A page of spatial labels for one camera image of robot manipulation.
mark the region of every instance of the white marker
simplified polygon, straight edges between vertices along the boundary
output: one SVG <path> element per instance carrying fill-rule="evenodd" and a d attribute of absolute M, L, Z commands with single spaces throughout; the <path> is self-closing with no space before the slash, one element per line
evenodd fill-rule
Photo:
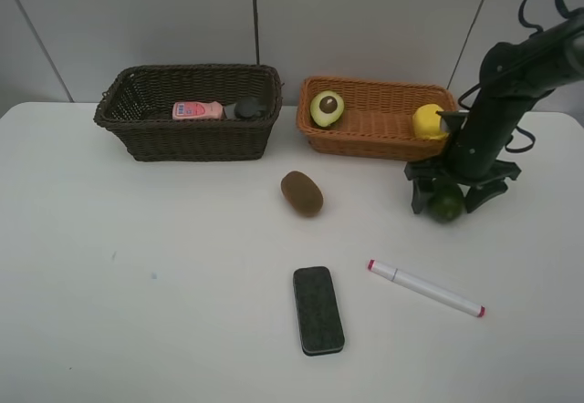
<path fill-rule="evenodd" d="M 454 309 L 466 312 L 477 318 L 485 315 L 485 308 L 481 305 L 476 305 L 475 303 L 465 300 L 460 295 L 453 294 L 452 292 L 442 289 L 442 287 L 435 286 L 421 278 L 405 273 L 393 266 L 389 266 L 388 264 L 371 260 L 368 269 L 377 275 L 387 278 L 390 282 L 412 289 L 414 292 L 439 301 L 443 305 L 449 305 Z"/>

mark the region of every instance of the lemon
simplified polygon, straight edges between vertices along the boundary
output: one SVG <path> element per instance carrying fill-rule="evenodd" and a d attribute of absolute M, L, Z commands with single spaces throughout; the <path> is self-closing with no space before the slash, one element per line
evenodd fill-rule
<path fill-rule="evenodd" d="M 448 134 L 440 129 L 442 118 L 436 114 L 443 111 L 442 107 L 436 104 L 421 106 L 413 115 L 413 133 L 418 139 L 441 140 Z"/>

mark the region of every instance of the table surface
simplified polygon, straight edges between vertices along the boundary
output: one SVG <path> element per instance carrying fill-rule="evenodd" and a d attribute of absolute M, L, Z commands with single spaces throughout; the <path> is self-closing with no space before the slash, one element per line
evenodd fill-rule
<path fill-rule="evenodd" d="M 284 107 L 261 160 L 139 163 L 92 104 L 0 119 L 0 401 L 559 402 L 584 398 L 584 132 L 536 147 L 504 196 L 439 225 L 397 161 L 318 154 Z M 280 180 L 323 190 L 298 217 Z M 367 271 L 395 264 L 476 319 Z M 302 353 L 292 273 L 325 265 L 346 345 Z"/>

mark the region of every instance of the lime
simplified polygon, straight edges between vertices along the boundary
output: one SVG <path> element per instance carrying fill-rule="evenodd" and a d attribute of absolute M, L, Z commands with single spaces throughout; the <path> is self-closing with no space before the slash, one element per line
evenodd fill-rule
<path fill-rule="evenodd" d="M 448 179 L 434 180 L 434 195 L 428 201 L 428 213 L 440 223 L 458 218 L 464 210 L 464 194 L 460 187 Z"/>

